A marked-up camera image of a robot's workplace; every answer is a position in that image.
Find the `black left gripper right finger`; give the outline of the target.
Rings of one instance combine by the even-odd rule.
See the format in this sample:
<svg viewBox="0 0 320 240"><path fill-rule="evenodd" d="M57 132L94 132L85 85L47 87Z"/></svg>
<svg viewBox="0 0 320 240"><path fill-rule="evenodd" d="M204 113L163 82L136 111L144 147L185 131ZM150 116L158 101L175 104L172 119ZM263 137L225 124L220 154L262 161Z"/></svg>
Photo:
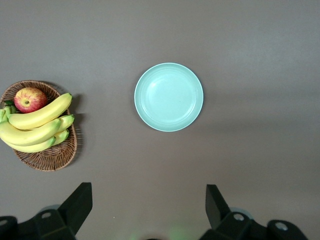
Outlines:
<svg viewBox="0 0 320 240"><path fill-rule="evenodd" d="M211 228L201 240L307 240L293 223L271 220L262 226L247 214L232 211L214 184L206 186L205 211Z"/></svg>

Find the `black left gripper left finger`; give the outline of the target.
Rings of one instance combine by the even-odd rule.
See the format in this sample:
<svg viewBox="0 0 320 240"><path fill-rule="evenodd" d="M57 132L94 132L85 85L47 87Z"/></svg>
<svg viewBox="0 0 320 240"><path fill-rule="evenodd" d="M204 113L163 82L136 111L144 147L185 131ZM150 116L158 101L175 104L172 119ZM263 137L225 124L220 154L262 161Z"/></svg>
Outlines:
<svg viewBox="0 0 320 240"><path fill-rule="evenodd" d="M93 208L92 184L81 183L57 208L40 211L18 223L14 216L0 218L2 240L75 240Z"/></svg>

